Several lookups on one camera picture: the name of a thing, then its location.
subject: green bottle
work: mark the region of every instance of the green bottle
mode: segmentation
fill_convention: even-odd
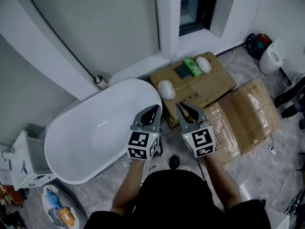
[[[196,65],[196,63],[193,60],[190,60],[189,57],[184,58],[184,63],[186,64],[187,68],[192,72],[193,76],[201,75],[201,70]]]

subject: window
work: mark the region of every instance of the window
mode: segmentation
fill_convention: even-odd
[[[209,30],[215,3],[216,0],[181,0],[179,36]]]

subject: person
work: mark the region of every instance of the person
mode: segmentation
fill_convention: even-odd
[[[117,191],[110,211],[93,212],[85,226],[97,225],[154,227],[196,225],[201,228],[269,229],[270,222],[260,200],[243,202],[238,186],[214,154],[200,158],[207,168],[212,185],[224,211],[217,208],[204,178],[189,168],[170,165],[156,151],[141,186],[144,161],[134,159]]]

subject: faucet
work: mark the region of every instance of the faucet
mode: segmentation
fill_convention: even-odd
[[[94,78],[94,82],[102,90],[105,90],[108,87],[108,81],[104,77],[102,77],[101,75],[97,75]]]
[[[3,149],[1,151],[1,157],[4,159],[4,161],[7,161],[7,159],[5,157],[3,157],[3,153],[14,154],[15,153],[15,149],[13,147],[11,147],[10,149]]]

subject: cardboard box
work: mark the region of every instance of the cardboard box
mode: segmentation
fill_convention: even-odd
[[[250,80],[218,101],[227,117],[241,154],[265,140],[280,123],[262,82]]]
[[[218,160],[224,164],[241,155],[235,134],[219,103],[203,109],[214,129]]]
[[[163,99],[165,107],[163,108],[164,118],[171,129],[179,125],[176,104],[185,101],[204,108],[236,87],[231,75],[211,52],[197,55],[191,59],[195,61],[199,56],[209,61],[212,67],[209,74],[181,79],[175,69],[183,65],[184,62],[179,62],[151,75],[151,82],[157,90],[157,85],[161,80],[170,80],[175,89],[176,97],[173,100]]]

